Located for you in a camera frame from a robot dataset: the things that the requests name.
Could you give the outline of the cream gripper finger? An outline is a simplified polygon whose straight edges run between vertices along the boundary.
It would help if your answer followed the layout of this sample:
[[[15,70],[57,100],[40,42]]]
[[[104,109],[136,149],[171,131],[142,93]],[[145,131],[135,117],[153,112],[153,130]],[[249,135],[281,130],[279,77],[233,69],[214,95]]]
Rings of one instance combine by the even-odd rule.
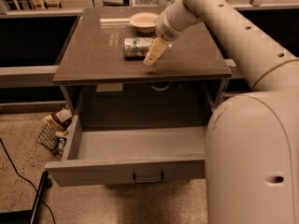
[[[160,37],[155,38],[149,47],[149,52],[146,54],[143,63],[148,66],[153,65],[164,54],[167,47],[168,45],[165,40]]]

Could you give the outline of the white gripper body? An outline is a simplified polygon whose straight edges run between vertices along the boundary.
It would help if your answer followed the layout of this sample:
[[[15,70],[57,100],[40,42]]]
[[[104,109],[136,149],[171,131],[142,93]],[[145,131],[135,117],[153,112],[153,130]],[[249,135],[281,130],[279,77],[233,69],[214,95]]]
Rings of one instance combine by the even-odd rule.
[[[166,10],[158,16],[158,18],[155,20],[155,23],[155,33],[163,40],[172,42],[180,37],[180,32],[173,28],[170,24],[166,15]]]

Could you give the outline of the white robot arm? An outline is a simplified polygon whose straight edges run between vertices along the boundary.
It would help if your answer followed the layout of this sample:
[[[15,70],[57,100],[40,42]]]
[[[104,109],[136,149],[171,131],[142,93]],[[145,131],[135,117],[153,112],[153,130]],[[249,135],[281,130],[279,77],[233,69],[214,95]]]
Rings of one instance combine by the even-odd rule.
[[[249,83],[206,129],[208,224],[299,224],[299,62],[226,0],[177,0],[162,42],[207,21]]]

